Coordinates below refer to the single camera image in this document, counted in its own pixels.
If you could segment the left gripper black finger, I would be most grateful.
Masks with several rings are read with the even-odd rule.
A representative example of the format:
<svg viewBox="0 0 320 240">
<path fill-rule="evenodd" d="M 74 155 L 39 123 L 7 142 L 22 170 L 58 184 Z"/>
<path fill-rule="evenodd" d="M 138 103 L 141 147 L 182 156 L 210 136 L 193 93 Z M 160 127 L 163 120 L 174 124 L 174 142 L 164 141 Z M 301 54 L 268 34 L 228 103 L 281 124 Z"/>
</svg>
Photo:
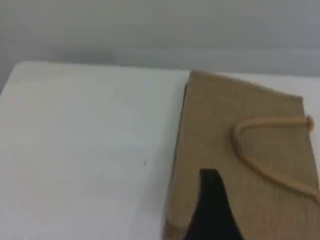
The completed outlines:
<svg viewBox="0 0 320 240">
<path fill-rule="evenodd" d="M 186 239 L 242 240 L 244 237 L 234 219 L 219 172 L 202 168 L 199 175 L 199 196 Z"/>
</svg>

